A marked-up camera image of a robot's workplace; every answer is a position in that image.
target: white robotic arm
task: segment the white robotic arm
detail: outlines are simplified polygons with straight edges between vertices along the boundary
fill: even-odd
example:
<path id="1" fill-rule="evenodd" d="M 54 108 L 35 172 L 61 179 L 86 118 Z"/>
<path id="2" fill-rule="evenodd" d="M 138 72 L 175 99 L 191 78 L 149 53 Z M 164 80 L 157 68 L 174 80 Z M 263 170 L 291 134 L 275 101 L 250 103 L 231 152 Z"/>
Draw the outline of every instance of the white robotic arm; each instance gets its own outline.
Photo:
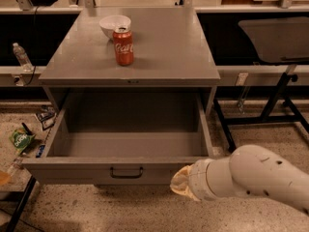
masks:
<path id="1" fill-rule="evenodd" d="M 224 159 L 200 159 L 182 168 L 171 189 L 194 200 L 262 196 L 309 216 L 309 175 L 256 145 L 237 148 Z"/>

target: trash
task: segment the trash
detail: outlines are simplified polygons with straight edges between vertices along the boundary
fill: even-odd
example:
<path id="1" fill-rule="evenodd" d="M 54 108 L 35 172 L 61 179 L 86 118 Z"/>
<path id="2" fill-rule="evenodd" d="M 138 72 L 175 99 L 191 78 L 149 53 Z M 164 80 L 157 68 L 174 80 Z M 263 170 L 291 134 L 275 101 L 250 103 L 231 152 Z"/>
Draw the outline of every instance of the trash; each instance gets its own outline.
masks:
<path id="1" fill-rule="evenodd" d="M 35 137 L 36 136 L 32 134 L 28 128 L 25 129 L 22 127 L 16 129 L 10 136 L 10 140 L 16 148 L 16 154 L 20 155 L 32 143 Z"/>
<path id="2" fill-rule="evenodd" d="M 36 159 L 39 159 L 41 157 L 42 152 L 44 151 L 44 149 L 45 149 L 45 145 L 44 144 L 39 146 L 39 150 L 36 153 Z"/>
<path id="3" fill-rule="evenodd" d="M 50 118 L 48 120 L 42 121 L 42 130 L 45 131 L 55 125 L 55 119 Z"/>
<path id="4" fill-rule="evenodd" d="M 0 186 L 6 185 L 11 180 L 10 174 L 0 170 Z"/>
<path id="5" fill-rule="evenodd" d="M 23 161 L 23 158 L 22 157 L 18 157 L 16 159 L 14 159 L 14 161 L 12 162 L 10 167 L 8 168 L 7 174 L 10 176 L 9 182 L 14 182 L 16 180 L 16 177 L 18 176 L 18 175 L 15 175 L 15 173 L 18 170 L 22 170 L 23 169 L 22 161 Z"/>
<path id="6" fill-rule="evenodd" d="M 45 131 L 54 126 L 56 111 L 52 106 L 42 105 L 41 112 L 37 113 L 36 117 L 42 124 L 42 130 Z"/>
<path id="7" fill-rule="evenodd" d="M 52 112 L 42 112 L 42 113 L 36 113 L 36 117 L 40 122 L 43 122 L 45 120 L 48 120 L 55 116 L 55 113 Z"/>

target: speckled floor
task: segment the speckled floor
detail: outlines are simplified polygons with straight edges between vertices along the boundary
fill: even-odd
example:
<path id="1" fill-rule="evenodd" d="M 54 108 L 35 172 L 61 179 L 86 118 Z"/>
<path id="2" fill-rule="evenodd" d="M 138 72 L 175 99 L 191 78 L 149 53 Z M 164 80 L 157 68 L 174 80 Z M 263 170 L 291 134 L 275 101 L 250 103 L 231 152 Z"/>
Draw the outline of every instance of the speckled floor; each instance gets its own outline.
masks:
<path id="1" fill-rule="evenodd" d="M 262 104 L 248 102 L 246 115 L 255 115 Z M 308 103 L 300 104 L 309 119 Z M 223 103 L 226 115 L 241 116 L 234 103 Z M 44 139 L 34 110 L 1 109 L 1 164 L 13 128 L 24 121 Z M 213 146 L 222 156 L 227 142 L 214 111 L 209 118 Z M 259 144 L 309 173 L 309 136 L 298 124 L 232 128 L 237 144 Z M 12 203 L 0 203 L 0 227 L 14 211 Z M 309 218 L 284 204 L 264 198 L 223 198 L 198 203 L 174 194 L 166 186 L 103 187 L 49 186 L 36 183 L 15 231 L 294 231 L 307 232 Z"/>

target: open drawer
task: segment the open drawer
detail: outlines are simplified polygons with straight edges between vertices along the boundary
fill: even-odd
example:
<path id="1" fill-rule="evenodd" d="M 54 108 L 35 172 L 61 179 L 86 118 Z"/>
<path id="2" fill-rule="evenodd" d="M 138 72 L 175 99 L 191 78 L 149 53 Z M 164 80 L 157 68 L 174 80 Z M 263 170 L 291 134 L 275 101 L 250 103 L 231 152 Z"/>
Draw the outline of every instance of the open drawer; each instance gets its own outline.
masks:
<path id="1" fill-rule="evenodd" d="M 72 89 L 40 159 L 23 164 L 44 184 L 169 184 L 211 152 L 195 89 Z"/>

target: soda can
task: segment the soda can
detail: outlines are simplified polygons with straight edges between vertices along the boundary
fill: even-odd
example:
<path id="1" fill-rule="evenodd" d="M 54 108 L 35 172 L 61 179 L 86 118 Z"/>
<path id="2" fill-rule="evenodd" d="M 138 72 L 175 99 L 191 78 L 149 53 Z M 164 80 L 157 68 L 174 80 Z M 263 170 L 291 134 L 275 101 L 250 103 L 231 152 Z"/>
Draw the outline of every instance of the soda can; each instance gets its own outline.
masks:
<path id="1" fill-rule="evenodd" d="M 126 27 L 118 27 L 113 33 L 116 61 L 128 66 L 134 61 L 132 32 Z"/>

